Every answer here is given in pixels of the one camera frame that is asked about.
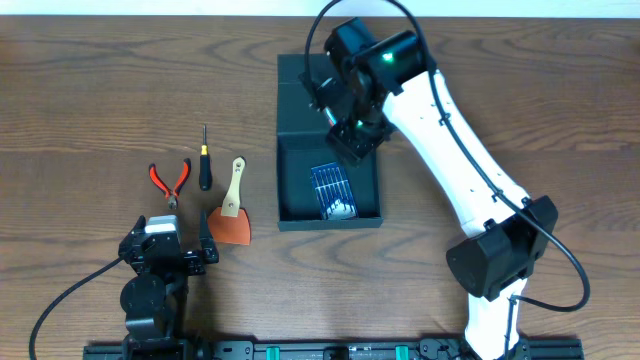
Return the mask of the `orange scraper wooden handle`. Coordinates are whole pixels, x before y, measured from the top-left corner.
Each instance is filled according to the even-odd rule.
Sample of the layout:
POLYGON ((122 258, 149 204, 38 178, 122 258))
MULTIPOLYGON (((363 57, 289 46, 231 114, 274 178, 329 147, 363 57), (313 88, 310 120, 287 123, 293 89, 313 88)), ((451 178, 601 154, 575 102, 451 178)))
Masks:
POLYGON ((241 206, 241 180, 246 161, 237 157, 232 163, 231 181, 222 204, 208 217, 209 230, 218 243, 249 246, 251 227, 247 211, 241 206))

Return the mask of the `black yellow screwdriver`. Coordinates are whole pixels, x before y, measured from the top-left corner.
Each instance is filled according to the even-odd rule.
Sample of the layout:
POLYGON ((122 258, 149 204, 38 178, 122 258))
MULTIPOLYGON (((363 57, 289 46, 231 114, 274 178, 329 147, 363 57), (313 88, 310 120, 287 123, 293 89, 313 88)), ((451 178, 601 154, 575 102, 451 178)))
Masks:
POLYGON ((207 126, 203 125, 202 145, 199 157, 199 186, 202 191, 209 191, 212 185, 211 160, 207 143, 207 126))

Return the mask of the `blue drill bit case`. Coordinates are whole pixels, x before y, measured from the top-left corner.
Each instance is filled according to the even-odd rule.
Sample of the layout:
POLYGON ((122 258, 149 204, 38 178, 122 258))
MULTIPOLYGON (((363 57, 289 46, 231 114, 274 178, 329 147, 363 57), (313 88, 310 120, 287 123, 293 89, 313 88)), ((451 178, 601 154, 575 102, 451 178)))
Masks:
POLYGON ((323 220, 351 220, 358 217, 355 198, 341 165, 333 162, 313 167, 310 180, 323 220))

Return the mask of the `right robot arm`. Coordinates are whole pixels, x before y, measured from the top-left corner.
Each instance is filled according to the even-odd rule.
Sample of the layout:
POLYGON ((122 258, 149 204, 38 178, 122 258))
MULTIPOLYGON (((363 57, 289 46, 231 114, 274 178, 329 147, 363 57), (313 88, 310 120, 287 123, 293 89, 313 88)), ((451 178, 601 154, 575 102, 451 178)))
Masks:
POLYGON ((447 196, 464 239, 446 254, 468 295, 464 352, 506 359, 524 348, 518 308, 558 218, 548 197, 532 198, 491 157, 453 102, 422 33, 377 40, 358 20, 324 45, 331 74, 317 78, 310 58, 301 81, 331 127, 340 158, 360 164, 401 133, 447 196))

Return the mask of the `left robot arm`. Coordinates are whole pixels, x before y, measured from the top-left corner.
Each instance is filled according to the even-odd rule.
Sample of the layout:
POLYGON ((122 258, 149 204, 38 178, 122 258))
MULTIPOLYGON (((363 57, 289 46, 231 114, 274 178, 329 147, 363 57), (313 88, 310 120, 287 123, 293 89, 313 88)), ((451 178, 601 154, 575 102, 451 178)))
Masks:
POLYGON ((202 276, 219 261, 219 253, 207 222, 200 216, 200 247, 184 251, 175 215, 141 216, 121 241, 118 255, 136 276, 123 288, 120 305, 132 339, 169 339, 182 332, 188 279, 202 276))

